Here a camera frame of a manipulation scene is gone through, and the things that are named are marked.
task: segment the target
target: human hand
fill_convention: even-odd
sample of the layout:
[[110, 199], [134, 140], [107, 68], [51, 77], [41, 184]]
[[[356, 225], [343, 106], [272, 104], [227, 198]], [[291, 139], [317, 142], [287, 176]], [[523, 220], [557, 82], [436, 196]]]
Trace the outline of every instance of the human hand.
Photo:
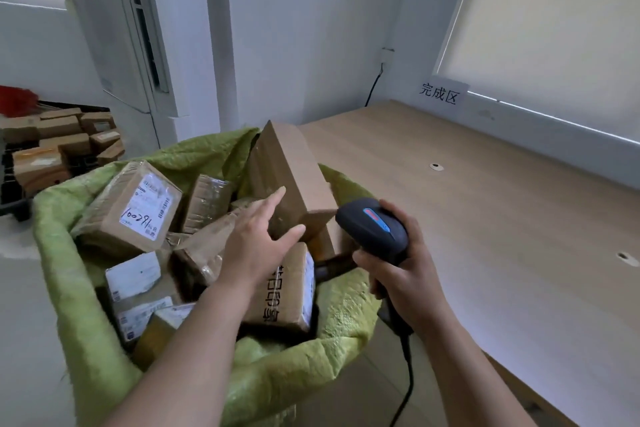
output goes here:
[[418, 220], [384, 199], [380, 199], [380, 205], [404, 225], [409, 236], [407, 259], [395, 267], [364, 250], [358, 250], [353, 253], [353, 260], [358, 267], [369, 272], [371, 293], [381, 299], [382, 284], [400, 316], [414, 330], [418, 330], [423, 320], [432, 321], [449, 305], [442, 292], [431, 253], [424, 244]]
[[296, 225], [280, 239], [272, 240], [267, 229], [276, 206], [286, 189], [252, 203], [236, 220], [222, 255], [222, 267], [216, 282], [247, 288], [251, 293], [281, 263], [285, 254], [305, 233], [305, 225]]

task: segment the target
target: electrical cable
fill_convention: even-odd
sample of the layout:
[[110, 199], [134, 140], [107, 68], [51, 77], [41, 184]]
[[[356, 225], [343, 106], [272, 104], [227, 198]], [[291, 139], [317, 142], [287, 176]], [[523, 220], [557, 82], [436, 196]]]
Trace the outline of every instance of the electrical cable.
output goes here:
[[371, 99], [371, 95], [373, 94], [373, 89], [376, 87], [376, 83], [378, 83], [378, 80], [380, 80], [380, 76], [382, 76], [382, 73], [385, 70], [385, 64], [384, 63], [380, 63], [380, 73], [378, 73], [378, 75], [376, 76], [376, 80], [373, 82], [373, 86], [371, 87], [371, 91], [369, 92], [369, 97], [367, 98], [367, 102], [364, 104], [364, 106], [366, 107], [369, 104], [369, 100]]
[[396, 425], [396, 422], [398, 422], [398, 419], [400, 418], [400, 415], [402, 414], [404, 407], [406, 407], [406, 404], [409, 403], [409, 399], [411, 398], [411, 394], [413, 393], [413, 365], [411, 361], [411, 347], [409, 345], [409, 336], [407, 335], [400, 336], [400, 344], [402, 345], [402, 353], [404, 355], [406, 365], [409, 368], [409, 390], [406, 391], [406, 395], [404, 396], [402, 403], [400, 404], [400, 407], [398, 407], [396, 411], [396, 415], [394, 415], [393, 420], [391, 420], [389, 427], [394, 427], [394, 425]]

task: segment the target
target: floor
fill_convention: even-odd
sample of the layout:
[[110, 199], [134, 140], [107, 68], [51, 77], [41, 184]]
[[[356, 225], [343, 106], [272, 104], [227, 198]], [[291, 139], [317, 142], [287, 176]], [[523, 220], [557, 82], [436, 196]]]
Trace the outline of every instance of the floor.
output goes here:
[[[0, 412], [6, 427], [72, 427], [73, 398], [30, 223], [0, 217]], [[445, 427], [433, 372], [412, 343], [416, 388], [398, 426]], [[406, 390], [396, 338], [378, 325], [365, 354], [340, 378], [297, 407], [297, 427], [387, 426]], [[542, 413], [541, 426], [555, 425]]]

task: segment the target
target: barcode scanner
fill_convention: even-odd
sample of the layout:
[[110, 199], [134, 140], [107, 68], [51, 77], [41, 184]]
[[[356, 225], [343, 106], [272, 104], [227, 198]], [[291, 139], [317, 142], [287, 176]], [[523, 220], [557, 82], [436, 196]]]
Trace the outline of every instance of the barcode scanner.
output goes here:
[[[335, 220], [365, 252], [374, 257], [396, 267], [406, 259], [409, 246], [406, 230], [393, 214], [380, 206], [377, 199], [361, 197], [343, 204], [338, 208]], [[380, 319], [398, 336], [411, 335], [411, 326], [397, 313], [382, 284], [378, 284], [378, 290], [385, 298], [378, 312]]]

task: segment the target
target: wooden desk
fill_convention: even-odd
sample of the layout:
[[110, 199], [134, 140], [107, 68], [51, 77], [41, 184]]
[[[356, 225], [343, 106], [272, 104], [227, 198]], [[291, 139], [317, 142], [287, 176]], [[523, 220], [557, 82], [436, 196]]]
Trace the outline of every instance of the wooden desk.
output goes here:
[[616, 255], [640, 259], [640, 193], [397, 102], [301, 129], [319, 162], [419, 219], [503, 374], [579, 425], [640, 424], [640, 268]]

